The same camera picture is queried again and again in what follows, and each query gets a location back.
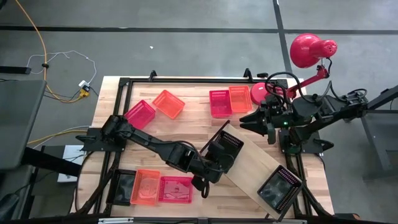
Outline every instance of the white paper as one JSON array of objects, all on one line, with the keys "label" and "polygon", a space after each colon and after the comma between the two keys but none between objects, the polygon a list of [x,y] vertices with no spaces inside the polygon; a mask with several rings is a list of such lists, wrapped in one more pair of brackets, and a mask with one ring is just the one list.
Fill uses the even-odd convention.
[{"label": "white paper", "polygon": [[[65,150],[63,152],[63,157],[62,159],[66,158],[72,158],[72,159],[67,159],[67,161],[72,161],[73,163],[81,165],[83,163],[83,155],[85,151],[81,151],[83,146],[65,146]],[[70,176],[70,175],[65,175],[65,174],[59,174],[58,175],[58,182],[60,183],[65,183],[65,182],[76,182],[77,177]]]}]

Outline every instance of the red lamp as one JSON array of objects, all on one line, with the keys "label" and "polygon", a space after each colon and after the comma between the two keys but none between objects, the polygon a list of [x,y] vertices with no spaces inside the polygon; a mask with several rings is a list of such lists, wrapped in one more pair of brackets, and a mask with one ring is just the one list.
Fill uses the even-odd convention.
[{"label": "red lamp", "polygon": [[[317,64],[321,58],[333,56],[337,51],[337,44],[334,40],[321,40],[315,34],[300,34],[293,40],[290,46],[290,58],[298,68],[308,68]],[[329,73],[323,64],[318,65],[317,74],[300,83],[301,87],[305,87],[322,78],[328,78]],[[265,83],[257,83],[250,90],[250,97],[253,103],[260,105],[261,101],[269,94],[265,88]],[[296,97],[298,86],[295,85],[287,90],[289,98]],[[279,95],[282,94],[280,88],[276,88]]]},{"label": "red lamp", "polygon": [[290,46],[290,58],[298,68],[308,68],[321,58],[333,56],[337,51],[334,40],[321,40],[314,34],[301,34]]}]

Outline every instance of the orange basket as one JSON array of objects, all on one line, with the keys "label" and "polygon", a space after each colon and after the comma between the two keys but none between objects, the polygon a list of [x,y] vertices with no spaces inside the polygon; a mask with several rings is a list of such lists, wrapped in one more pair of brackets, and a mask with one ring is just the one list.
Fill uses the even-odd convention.
[{"label": "orange basket", "polygon": [[171,119],[175,119],[185,106],[183,101],[167,90],[163,90],[152,103]]},{"label": "orange basket", "polygon": [[252,103],[248,86],[230,86],[229,95],[233,113],[245,113],[251,111]]},{"label": "orange basket", "polygon": [[156,170],[137,170],[132,188],[130,204],[155,205],[159,193],[160,172]]}]

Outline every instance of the concrete floor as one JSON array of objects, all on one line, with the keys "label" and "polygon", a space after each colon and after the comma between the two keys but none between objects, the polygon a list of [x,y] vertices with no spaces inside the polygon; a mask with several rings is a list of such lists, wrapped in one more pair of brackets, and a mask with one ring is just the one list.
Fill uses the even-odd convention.
[{"label": "concrete floor", "polygon": [[[240,77],[246,67],[253,73],[274,73],[289,69],[300,78],[315,74],[315,67],[301,69],[281,50],[286,39],[290,46],[300,32],[311,29],[324,33],[321,38],[335,39],[339,49],[333,56],[331,79],[338,93],[355,88],[368,89],[373,99],[398,83],[394,65],[398,58],[398,2],[394,0],[280,0],[283,27],[277,26],[272,0],[20,0],[38,26],[150,27],[150,28],[237,28],[269,29],[266,33],[197,32],[42,32],[48,52],[77,50],[97,65],[92,83],[100,90],[104,75],[159,75]],[[0,11],[0,25],[28,26],[14,1]],[[354,34],[350,30],[359,30]],[[386,30],[392,35],[379,35]],[[35,32],[0,31],[0,65],[25,66],[32,54],[42,54]],[[93,74],[92,64],[71,54],[50,63],[48,82],[54,91],[72,95],[77,84]],[[39,58],[31,61],[33,71],[40,70]],[[42,75],[0,75],[0,78],[40,79]],[[307,88],[321,93],[327,81]],[[63,129],[91,124],[96,106],[93,95],[74,104],[61,104],[44,98],[31,139]],[[393,105],[398,108],[398,101]],[[396,223],[398,220],[397,179],[363,182],[362,176],[379,169],[376,153],[370,148],[359,120],[338,122],[321,132],[321,137],[335,143],[325,153],[326,175],[336,213],[357,213],[364,220]],[[60,136],[49,145],[79,144],[72,135]],[[70,195],[65,195],[66,209]],[[54,195],[37,209],[35,216],[61,215],[54,209],[59,202]]]}]

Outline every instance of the wooden tabletop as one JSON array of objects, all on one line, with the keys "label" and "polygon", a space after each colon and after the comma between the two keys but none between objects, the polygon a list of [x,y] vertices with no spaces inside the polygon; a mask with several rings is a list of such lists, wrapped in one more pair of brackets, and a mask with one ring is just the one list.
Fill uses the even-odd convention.
[{"label": "wooden tabletop", "polygon": [[[93,118],[93,127],[102,127],[109,115],[112,114],[119,79],[120,77],[104,77]],[[294,84],[295,81],[288,78],[288,85],[292,86]],[[227,90],[230,85],[222,83],[134,83],[130,108],[140,100],[146,100],[146,102],[151,104],[162,90],[168,90],[185,102],[183,111],[175,120],[171,120],[157,110],[155,118],[143,131],[164,141],[189,141],[198,149],[201,149],[226,121],[226,119],[214,119],[211,117],[209,91]],[[126,88],[123,91],[119,114],[123,112],[125,97]],[[269,145],[266,137],[239,127],[239,118],[244,115],[234,114],[228,119],[231,120],[231,125],[238,129],[240,133],[257,144],[277,162],[285,165],[285,157],[280,152],[277,144]],[[83,167],[78,186],[79,208],[87,201],[98,185],[103,159],[103,152],[95,152]],[[309,154],[303,154],[302,159],[309,189],[326,211],[333,213],[326,175],[321,160]],[[154,169],[161,171],[162,175],[192,176],[192,174],[184,174],[165,165],[165,162],[157,154],[132,142],[127,144],[126,150],[123,152],[119,168],[129,170]],[[105,207],[108,188],[109,184],[104,190],[101,211]],[[265,215],[266,212],[263,208],[225,176],[222,176],[217,184],[210,185],[210,194],[206,199],[200,196],[199,191],[194,190],[191,204],[158,203],[154,207],[114,205],[112,208],[112,216],[114,217],[264,218]],[[294,214],[292,209],[290,209],[285,218],[293,217]]]}]

